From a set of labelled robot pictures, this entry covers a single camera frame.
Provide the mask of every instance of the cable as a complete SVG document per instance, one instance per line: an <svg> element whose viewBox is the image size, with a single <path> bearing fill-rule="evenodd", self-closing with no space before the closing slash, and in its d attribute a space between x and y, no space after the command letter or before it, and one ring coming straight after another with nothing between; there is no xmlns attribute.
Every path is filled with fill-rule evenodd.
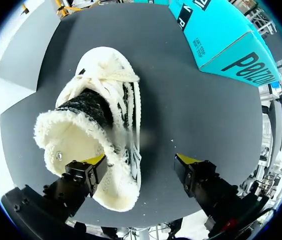
<svg viewBox="0 0 282 240"><path fill-rule="evenodd" d="M164 223L167 227L165 227L165 228L161 228L160 230L164 230L164 229L169 229L170 227L169 227L169 225L168 224L166 224L166 223ZM159 239L157 239L156 237L154 237L154 236L152 236L150 233L152 233L152 232L156 232L157 230L155 229L155 230L152 230L152 231L149 231L149 236L151 237L151 238L153 238L153 239L156 239L156 240L159 240Z"/></svg>

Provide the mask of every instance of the gray mat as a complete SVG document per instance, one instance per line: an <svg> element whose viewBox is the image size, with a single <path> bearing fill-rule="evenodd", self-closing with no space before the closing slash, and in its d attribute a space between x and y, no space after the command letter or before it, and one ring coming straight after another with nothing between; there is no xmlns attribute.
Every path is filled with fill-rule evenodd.
<svg viewBox="0 0 282 240"><path fill-rule="evenodd" d="M202 73L168 8L155 4L98 6L67 16L46 51L38 90L1 115L7 166L21 188L37 192L56 179L33 140L39 113L53 109L81 56L107 46L119 50L140 76L142 186L135 207L114 212L87 199L75 220L108 227L147 227L200 210L173 171L175 153L210 160L231 184L257 165L262 110L257 88Z"/></svg>

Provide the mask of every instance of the robotic arm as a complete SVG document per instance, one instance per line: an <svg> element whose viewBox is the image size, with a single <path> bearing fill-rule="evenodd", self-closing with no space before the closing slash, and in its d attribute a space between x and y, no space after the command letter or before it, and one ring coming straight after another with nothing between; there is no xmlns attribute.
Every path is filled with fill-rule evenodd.
<svg viewBox="0 0 282 240"><path fill-rule="evenodd" d="M205 223L210 231L208 236L215 239L237 239L260 217L269 198L263 196L259 200L253 193L239 197L238 187L220 178L216 168L208 160L175 155L174 170L185 192L190 198L195 198L208 216Z"/></svg>
<svg viewBox="0 0 282 240"><path fill-rule="evenodd" d="M43 186L44 196L31 187L18 187L1 199L10 218L29 239L103 240L86 233L86 225L77 222L73 227L65 224L73 217L86 197L92 197L106 173L105 156L85 162L72 161L65 166L65 173L51 185ZM241 198L238 187L230 185L216 173L216 166L208 160L199 161L182 154L174 158L174 170L183 184L186 194L195 198L208 216L205 224L213 239L247 239L249 226L264 212L268 201L260 200L253 193ZM168 240L175 239L182 218L169 224Z"/></svg>
<svg viewBox="0 0 282 240"><path fill-rule="evenodd" d="M65 222L77 213L86 197L96 192L107 170L105 158L102 155L85 162L70 162L62 177L43 186L44 196L26 185L7 192L1 202L27 239L102 240L86 233L83 223L77 222L73 228Z"/></svg>

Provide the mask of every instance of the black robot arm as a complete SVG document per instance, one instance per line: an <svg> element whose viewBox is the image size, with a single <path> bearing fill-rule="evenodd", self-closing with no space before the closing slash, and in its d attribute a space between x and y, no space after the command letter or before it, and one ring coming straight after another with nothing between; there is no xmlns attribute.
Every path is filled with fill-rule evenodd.
<svg viewBox="0 0 282 240"><path fill-rule="evenodd" d="M93 196L106 170L104 155L87 162L74 160L65 166L62 177L43 187L43 196L26 185L7 192L1 202L26 239L101 240L86 233L85 224L77 222L73 228L65 222L77 213L86 197Z"/></svg>

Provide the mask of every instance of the black lettering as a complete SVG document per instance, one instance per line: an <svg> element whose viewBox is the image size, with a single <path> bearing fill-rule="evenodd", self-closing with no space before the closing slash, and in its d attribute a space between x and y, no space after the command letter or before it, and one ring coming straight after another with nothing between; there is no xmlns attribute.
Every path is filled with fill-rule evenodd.
<svg viewBox="0 0 282 240"><path fill-rule="evenodd" d="M261 83L261 82L263 82L263 81L265 81L265 80L269 80L269 79L271 79L271 78L273 78L273 75L271 74L271 75L268 75L268 76L265 76L265 77L261 77L261 78L259 78L259 79L256 79L256 80L253 80L252 82L254 82L254 83Z"/></svg>
<svg viewBox="0 0 282 240"><path fill-rule="evenodd" d="M182 31L185 30L188 21L192 15L193 10L191 9L191 7L189 7L188 5L183 4L180 14L177 17L177 23L179 24L180 28L182 29Z"/></svg>
<svg viewBox="0 0 282 240"><path fill-rule="evenodd" d="M245 79L246 80L248 80L248 81L254 81L254 79L253 78L258 78L258 79L260 79L259 77L263 77L263 76L268 76L269 74L271 74L271 71L266 71L266 73L265 74L261 74L261 75L258 75L258 76L250 76L250 77L245 77Z"/></svg>
<svg viewBox="0 0 282 240"><path fill-rule="evenodd" d="M239 76L239 77L242 77L242 76L254 73L254 72L256 72L256 71L258 71L260 69L263 69L264 67L265 67L265 64L263 62L258 62L256 64L253 64L252 66L248 66L247 68L245 68L245 69L243 69L241 71L238 71L236 73L236 75Z"/></svg>
<svg viewBox="0 0 282 240"><path fill-rule="evenodd" d="M203 11L205 11L209 6L211 0L193 0L192 2L199 8L201 8Z"/></svg>
<svg viewBox="0 0 282 240"><path fill-rule="evenodd" d="M267 70L269 70L269 68L265 68L265 69L262 69L261 71L254 72L253 74L251 74L249 76L246 76L244 78L246 79L246 78L252 77L252 76L254 76L256 74L262 73L262 72L267 71Z"/></svg>
<svg viewBox="0 0 282 240"><path fill-rule="evenodd" d="M239 59L238 61L235 61L234 63L230 64L229 66L226 66L221 71L224 72L226 70L229 70L230 68L233 68L234 66L238 67L246 67L248 65L254 64L256 61L258 61L259 57L255 52L251 52L250 54L246 55L245 57Z"/></svg>

